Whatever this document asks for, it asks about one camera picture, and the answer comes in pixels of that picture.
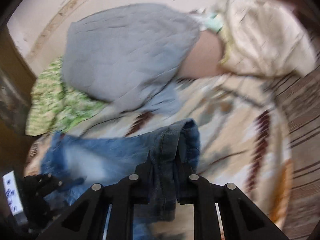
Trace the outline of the cream satin pillow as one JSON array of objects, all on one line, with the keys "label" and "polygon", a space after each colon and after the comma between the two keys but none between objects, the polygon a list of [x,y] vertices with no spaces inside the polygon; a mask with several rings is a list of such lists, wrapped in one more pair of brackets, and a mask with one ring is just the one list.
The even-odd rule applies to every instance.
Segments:
[{"label": "cream satin pillow", "polygon": [[220,65],[225,73],[306,76],[316,68],[316,54],[293,11],[276,0],[220,0],[192,17],[200,32],[211,31],[223,42]]}]

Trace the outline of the leaf patterned cream blanket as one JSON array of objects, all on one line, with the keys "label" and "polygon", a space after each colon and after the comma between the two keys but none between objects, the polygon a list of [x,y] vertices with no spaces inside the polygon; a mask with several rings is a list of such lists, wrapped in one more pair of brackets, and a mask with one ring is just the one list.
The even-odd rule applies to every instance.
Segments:
[{"label": "leaf patterned cream blanket", "polygon": [[118,113],[113,105],[76,126],[31,111],[28,133],[38,135],[28,154],[26,176],[40,173],[54,133],[97,139],[133,137],[192,118],[200,132],[199,172],[211,183],[235,183],[282,228],[293,177],[289,129],[263,79],[216,76],[180,80],[176,86],[181,109],[173,115],[144,111]]}]

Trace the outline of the green patterned cloth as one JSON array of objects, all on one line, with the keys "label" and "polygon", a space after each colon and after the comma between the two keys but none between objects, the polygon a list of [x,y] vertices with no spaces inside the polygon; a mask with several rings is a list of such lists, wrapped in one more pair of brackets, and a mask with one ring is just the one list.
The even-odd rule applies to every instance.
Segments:
[{"label": "green patterned cloth", "polygon": [[33,85],[25,127],[28,136],[67,132],[100,113],[107,105],[67,85],[62,78],[62,63],[62,57],[52,61]]}]

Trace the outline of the striped brown quilt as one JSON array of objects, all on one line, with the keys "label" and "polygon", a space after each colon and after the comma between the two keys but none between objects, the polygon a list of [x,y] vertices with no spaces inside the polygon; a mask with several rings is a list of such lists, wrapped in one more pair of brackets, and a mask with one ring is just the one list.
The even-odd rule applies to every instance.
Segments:
[{"label": "striped brown quilt", "polygon": [[307,239],[319,222],[319,68],[305,77],[289,74],[267,81],[289,124],[293,185],[283,232]]}]

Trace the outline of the grey quilted pillow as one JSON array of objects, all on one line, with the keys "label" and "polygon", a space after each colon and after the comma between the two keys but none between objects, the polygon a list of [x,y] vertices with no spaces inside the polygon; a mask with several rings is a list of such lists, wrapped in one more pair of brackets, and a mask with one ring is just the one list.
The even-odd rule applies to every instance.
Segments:
[{"label": "grey quilted pillow", "polygon": [[119,112],[174,114],[176,75],[199,37],[193,18],[163,4],[100,11],[70,25],[62,76]]}]

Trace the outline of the pink pillow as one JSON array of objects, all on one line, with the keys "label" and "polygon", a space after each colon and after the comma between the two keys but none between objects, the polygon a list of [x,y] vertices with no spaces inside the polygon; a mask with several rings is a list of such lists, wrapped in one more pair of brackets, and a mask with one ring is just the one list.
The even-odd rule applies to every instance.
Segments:
[{"label": "pink pillow", "polygon": [[205,30],[182,62],[177,76],[182,79],[200,79],[224,74],[220,60],[223,56],[223,42],[218,35]]}]

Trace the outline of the blue denim jeans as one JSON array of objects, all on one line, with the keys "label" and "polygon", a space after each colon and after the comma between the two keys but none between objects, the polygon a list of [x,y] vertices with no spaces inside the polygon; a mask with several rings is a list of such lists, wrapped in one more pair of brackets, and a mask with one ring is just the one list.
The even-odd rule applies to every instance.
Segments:
[{"label": "blue denim jeans", "polygon": [[175,218],[173,161],[197,169],[200,133],[193,119],[184,119],[135,137],[82,139],[56,132],[41,162],[41,173],[50,173],[67,184],[45,197],[51,209],[72,205],[94,183],[112,185],[134,173],[136,166],[151,159],[155,177],[151,202],[140,206],[133,222],[134,239],[155,239],[150,224]]}]

